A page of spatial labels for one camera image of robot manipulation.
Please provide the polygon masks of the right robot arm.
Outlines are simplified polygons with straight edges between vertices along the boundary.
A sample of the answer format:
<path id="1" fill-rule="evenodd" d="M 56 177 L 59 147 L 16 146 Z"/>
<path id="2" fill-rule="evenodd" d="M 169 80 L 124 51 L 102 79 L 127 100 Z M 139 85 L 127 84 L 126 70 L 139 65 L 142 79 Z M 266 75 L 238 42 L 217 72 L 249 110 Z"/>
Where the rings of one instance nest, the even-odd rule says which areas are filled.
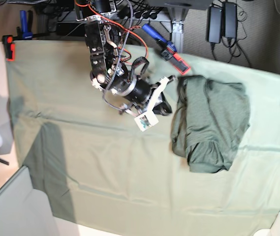
<path id="1" fill-rule="evenodd" d="M 126 2 L 129 9 L 129 25 L 108 18 L 116 9 L 113 0 L 76 0 L 76 14 L 87 8 L 89 14 L 82 18 L 85 29 L 85 43 L 90 51 L 91 82 L 102 92 L 103 101 L 120 114 L 131 113 L 135 108 L 137 114 L 152 111 L 155 115 L 168 116 L 172 108 L 167 102 L 162 83 L 151 84 L 145 76 L 149 67 L 148 47 L 145 54 L 136 58 L 130 65 L 126 43 L 134 33 L 134 9 L 131 1 Z"/>

